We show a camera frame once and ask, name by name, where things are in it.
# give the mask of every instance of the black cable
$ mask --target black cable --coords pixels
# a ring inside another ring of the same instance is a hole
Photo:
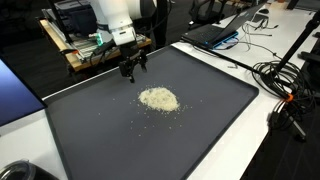
[[[100,58],[99,58],[99,61],[95,64],[95,65],[93,65],[93,63],[92,63],[92,58],[96,55],[94,52],[92,52],[91,53],[91,55],[90,55],[90,58],[89,58],[89,62],[90,62],[90,65],[91,65],[91,67],[96,67],[101,61],[102,61],[102,59],[108,59],[108,57],[112,54],[112,53],[114,53],[116,50],[118,50],[119,48],[114,48],[113,50],[109,50],[109,54],[105,57],[105,54],[106,54],[106,52],[107,52],[107,50],[105,50],[105,51],[103,51],[102,52],[102,55],[100,56]]]
[[[248,34],[248,35],[256,35],[256,36],[272,36],[272,34],[263,34],[263,33],[249,33],[247,32],[244,27],[244,25],[241,26],[242,30],[244,33]]]
[[[250,27],[255,28],[255,29],[276,29],[277,27],[279,27],[279,25],[275,25],[274,27],[259,27],[259,26],[252,26],[251,24],[248,24]]]
[[[154,25],[151,29],[147,30],[147,31],[143,31],[143,30],[137,30],[136,33],[140,33],[140,34],[145,34],[145,33],[151,33],[153,30],[155,30],[158,26],[160,26],[170,15],[171,13],[171,10],[172,10],[172,2],[171,1],[168,1],[169,3],[169,11],[167,13],[167,15],[160,21],[160,22],[157,22],[156,25]]]
[[[79,1],[79,0],[76,0],[81,6],[83,6],[83,4]]]
[[[256,44],[253,45],[266,49],[275,57],[281,59],[270,49]],[[261,88],[270,94],[287,101],[286,103],[294,112],[297,113],[297,116],[302,117],[302,114],[311,112],[315,108],[314,92],[305,80],[304,75],[300,72],[300,69],[293,63],[288,62],[281,72],[277,72],[276,67],[280,61],[260,62],[255,64],[253,67],[250,67],[206,47],[193,47],[202,53],[222,58],[251,71],[253,79]]]

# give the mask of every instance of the cable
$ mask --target cable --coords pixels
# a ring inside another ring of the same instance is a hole
[[[92,52],[91,55],[90,55],[90,58],[89,58],[89,62],[90,62],[91,67],[96,67],[102,61],[102,59],[108,59],[108,57],[118,49],[119,49],[118,47],[115,47],[115,48],[109,50],[109,53],[108,53],[108,55],[106,57],[105,57],[105,54],[106,54],[107,50],[103,51],[102,55],[99,58],[99,61],[95,65],[92,63],[92,58],[96,54],[94,52]]]
[[[276,53],[268,48],[256,44],[252,45],[266,49],[276,56]],[[296,65],[288,62],[281,72],[277,72],[276,67],[280,61],[260,62],[253,67],[250,67],[206,47],[199,48],[193,46],[193,48],[210,56],[219,57],[235,63],[251,71],[253,79],[261,88],[281,99],[281,102],[275,106],[274,112],[269,120],[271,121],[269,122],[271,129],[286,130],[291,127],[294,121],[303,121],[302,115],[314,110],[316,103],[314,91],[311,89],[310,85],[305,80],[304,75]],[[275,125],[280,112],[286,113],[283,115],[285,116],[285,120]]]
[[[250,45],[252,45],[252,46],[260,47],[260,48],[263,48],[263,49],[269,51],[274,57],[276,57],[276,58],[278,58],[278,59],[282,59],[281,57],[279,57],[279,56],[277,55],[276,52],[273,52],[273,51],[271,51],[270,49],[268,49],[268,48],[266,48],[266,47],[264,47],[264,46],[261,46],[261,45],[258,45],[258,44],[254,44],[254,43],[248,43],[248,42],[238,42],[237,44],[250,44]]]
[[[80,4],[80,6],[83,6],[83,4],[79,0],[76,0],[76,1]]]
[[[244,26],[244,25],[242,25],[241,28],[242,28],[242,30],[243,30],[243,32],[244,32],[245,34],[248,34],[248,35],[256,35],[256,36],[272,36],[272,34],[250,33],[250,32],[248,32],[248,31],[246,31],[243,26]]]
[[[261,28],[261,29],[276,29],[277,27],[279,27],[279,25],[275,25],[274,27],[259,27],[259,26],[252,26],[251,24],[248,24],[250,27],[255,28],[256,30]]]
[[[247,31],[248,31],[248,35],[249,35],[249,48],[248,48],[248,50],[247,51],[250,51],[250,49],[251,49],[251,34],[250,34],[250,32],[249,32],[249,26],[247,26]]]
[[[171,10],[172,10],[172,2],[168,1],[169,3],[169,11],[167,13],[167,15],[160,21],[157,22],[158,24],[156,24],[155,26],[153,26],[151,29],[147,30],[147,31],[142,31],[142,30],[137,30],[136,33],[140,33],[140,34],[145,34],[145,33],[151,33],[153,30],[155,30],[158,26],[160,26],[170,15]]]

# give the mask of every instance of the black object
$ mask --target black object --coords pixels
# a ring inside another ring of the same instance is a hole
[[[32,89],[0,59],[0,126],[45,107]]]
[[[316,63],[316,64],[320,65],[320,56],[319,55],[302,51],[299,55],[299,58],[304,59],[307,62]]]
[[[148,58],[134,84],[115,69],[45,100],[69,179],[185,179],[258,95],[174,47]],[[170,89],[180,111],[146,110],[137,93],[150,86]]]
[[[88,36],[97,31],[97,18],[92,9],[71,12],[70,19],[74,27],[74,33]]]
[[[143,50],[139,50],[136,41],[120,45],[121,55],[125,61],[119,63],[119,69],[123,77],[128,77],[134,83],[133,70],[137,64],[141,65],[142,71],[147,72],[146,63],[148,61]]]
[[[60,52],[59,52],[61,55],[67,55],[67,54],[70,54],[70,53],[72,53],[72,54],[78,54],[78,50],[77,49],[64,49],[64,50],[61,50]]]
[[[97,31],[97,19],[88,1],[65,0],[55,3],[55,7],[61,18],[69,20],[74,33],[88,36]]]
[[[236,31],[248,20],[252,19],[253,15],[263,6],[260,4],[249,8],[243,12],[238,12],[233,20],[225,27],[220,28],[210,24],[192,30],[182,35],[182,39],[196,46],[203,45],[208,48],[213,48],[217,43],[220,43],[225,38],[228,38],[236,33]]]
[[[28,161],[16,161],[0,170],[1,180],[58,180]]]
[[[268,126],[270,130],[286,130],[287,128],[291,127],[294,138],[299,142],[305,142],[307,137],[305,131],[294,118],[292,112],[288,112],[287,108],[287,102],[279,102],[276,105],[270,115],[270,118],[268,119]]]
[[[254,23],[257,23],[257,22],[259,22],[261,20],[265,20],[265,19],[269,20],[269,16],[266,16],[264,14],[256,14],[251,21]]]
[[[304,29],[304,31],[301,33],[298,39],[294,42],[294,44],[291,46],[289,51],[284,55],[279,65],[276,67],[277,72],[281,71],[281,69],[290,60],[292,55],[298,50],[298,48],[308,38],[308,36],[312,33],[312,31],[319,26],[319,24],[320,24],[320,10],[314,14],[313,18],[306,25],[306,28]]]
[[[189,10],[193,23],[201,25],[213,23],[219,24],[220,20],[224,18],[223,9],[227,0],[220,0],[221,7],[219,12],[213,11],[214,3],[215,0],[193,0]]]
[[[172,8],[172,2],[169,2],[170,10]],[[166,45],[166,34],[167,34],[167,24],[168,24],[168,4],[164,0],[157,0],[156,13],[151,18],[152,26],[156,27],[153,30],[153,35],[156,40],[156,50],[165,47]]]
[[[316,38],[320,38],[320,32],[316,32],[313,36]]]
[[[100,61],[101,61],[103,58],[105,58],[104,56],[105,56],[105,54],[106,54],[107,51],[109,51],[108,56],[111,55],[111,53],[112,53],[111,49],[112,49],[115,45],[116,45],[116,44],[115,44],[114,40],[112,39],[112,40],[110,40],[109,42],[103,43],[101,46],[98,46],[96,49],[94,49],[94,50],[92,51],[91,55],[90,55],[90,58],[89,58],[89,62],[90,62],[90,64],[91,64],[91,66],[94,67],[93,64],[92,64],[92,58],[93,58],[94,56],[97,56],[97,55],[102,54],[101,57],[100,57],[100,59],[99,59],[99,62],[97,63],[97,65],[98,65],[98,64],[100,63]]]
[[[56,16],[54,15],[52,9],[42,9],[44,17],[52,24],[55,24],[58,28],[60,27]],[[71,25],[70,19],[67,17],[60,17],[62,24],[65,26],[67,33],[73,32],[73,27]]]
[[[287,6],[287,9],[292,10],[296,7],[299,0],[291,0]]]
[[[261,10],[259,11],[259,13],[269,14],[269,10],[268,10],[268,9],[261,9]]]
[[[67,29],[66,29],[66,27],[64,26],[64,24],[63,24],[63,22],[62,22],[62,20],[61,20],[61,18],[60,18],[60,15],[59,15],[59,13],[58,13],[58,11],[57,11],[57,9],[56,9],[56,6],[55,6],[54,3],[53,3],[53,0],[47,0],[47,1],[48,1],[48,3],[49,3],[49,6],[50,6],[51,9],[52,9],[52,12],[53,12],[55,18],[56,18],[56,23],[58,24],[59,29],[61,30],[61,32],[63,33],[64,37],[66,38],[66,42],[67,42],[67,43],[72,43],[73,41],[72,41],[72,39],[70,38],[70,36],[69,36],[69,34],[68,34],[68,32],[67,32]]]

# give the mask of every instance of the floor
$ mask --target floor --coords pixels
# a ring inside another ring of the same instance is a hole
[[[190,21],[188,11],[192,0],[175,2],[168,21],[167,44],[178,41],[181,34],[188,31]],[[231,12],[227,7],[227,16]],[[40,97],[73,85],[74,81],[68,76],[65,63],[55,46],[38,33],[32,36],[32,40],[30,37],[23,36],[14,45],[6,46],[1,54],[3,58]],[[295,141],[289,131],[270,132],[242,179],[319,179],[319,110],[317,107],[315,113],[305,117],[302,123],[308,133],[306,143]]]

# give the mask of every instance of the chair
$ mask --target chair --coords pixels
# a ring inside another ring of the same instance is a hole
[[[227,0],[219,0],[221,7],[219,12],[213,11],[215,0],[193,0],[189,14],[191,15],[191,22],[189,23],[189,29],[193,24],[220,24],[220,20],[224,18],[223,9]],[[205,13],[203,14],[203,8],[207,6]]]

